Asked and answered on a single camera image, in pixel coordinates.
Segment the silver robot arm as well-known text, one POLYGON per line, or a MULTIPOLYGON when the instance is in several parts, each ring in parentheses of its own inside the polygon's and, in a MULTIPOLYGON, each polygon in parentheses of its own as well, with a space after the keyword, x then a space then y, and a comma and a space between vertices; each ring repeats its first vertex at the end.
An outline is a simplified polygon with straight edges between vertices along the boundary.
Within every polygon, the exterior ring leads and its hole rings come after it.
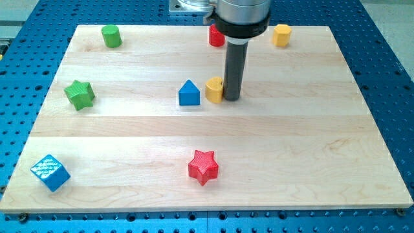
POLYGON ((270 6, 271 0, 217 0, 203 17, 203 23, 213 21, 221 34, 231 38, 254 38, 267 29, 270 6))

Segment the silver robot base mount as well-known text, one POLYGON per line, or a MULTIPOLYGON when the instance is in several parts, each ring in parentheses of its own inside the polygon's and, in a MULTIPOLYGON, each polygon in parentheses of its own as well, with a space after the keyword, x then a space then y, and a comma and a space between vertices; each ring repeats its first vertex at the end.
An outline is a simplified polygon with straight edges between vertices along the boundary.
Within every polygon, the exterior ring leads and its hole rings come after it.
POLYGON ((211 11, 217 0, 169 0, 169 15, 203 15, 211 11))

